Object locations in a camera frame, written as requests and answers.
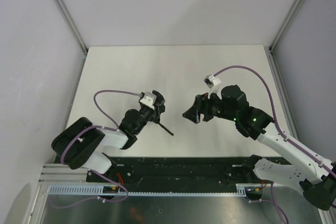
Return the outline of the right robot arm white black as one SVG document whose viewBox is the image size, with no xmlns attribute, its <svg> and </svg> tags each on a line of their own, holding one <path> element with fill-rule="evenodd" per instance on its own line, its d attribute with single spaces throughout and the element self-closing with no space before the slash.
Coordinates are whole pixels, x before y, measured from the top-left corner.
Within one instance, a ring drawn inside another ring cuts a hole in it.
<svg viewBox="0 0 336 224">
<path fill-rule="evenodd" d="M 184 118 L 198 124 L 213 118 L 233 121 L 244 137 L 264 144 L 289 162 L 279 165 L 253 155 L 247 168 L 260 179 L 296 190 L 313 206 L 327 211 L 335 201 L 335 163 L 282 131 L 275 120 L 261 109 L 250 106 L 239 86 L 227 86 L 218 96 L 199 94 Z"/>
</svg>

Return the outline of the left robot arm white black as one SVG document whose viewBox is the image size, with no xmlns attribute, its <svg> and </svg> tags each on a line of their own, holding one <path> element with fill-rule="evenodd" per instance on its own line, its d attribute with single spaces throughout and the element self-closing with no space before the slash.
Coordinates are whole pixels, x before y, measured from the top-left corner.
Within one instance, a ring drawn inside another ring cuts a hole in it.
<svg viewBox="0 0 336 224">
<path fill-rule="evenodd" d="M 104 174 L 112 167 L 112 160 L 97 148 L 129 149 L 147 123 L 160 122 L 164 103 L 160 98 L 152 106 L 140 102 L 139 110 L 126 111 L 118 129 L 93 125 L 89 119 L 81 117 L 53 140 L 51 148 L 70 169 L 86 168 Z"/>
</svg>

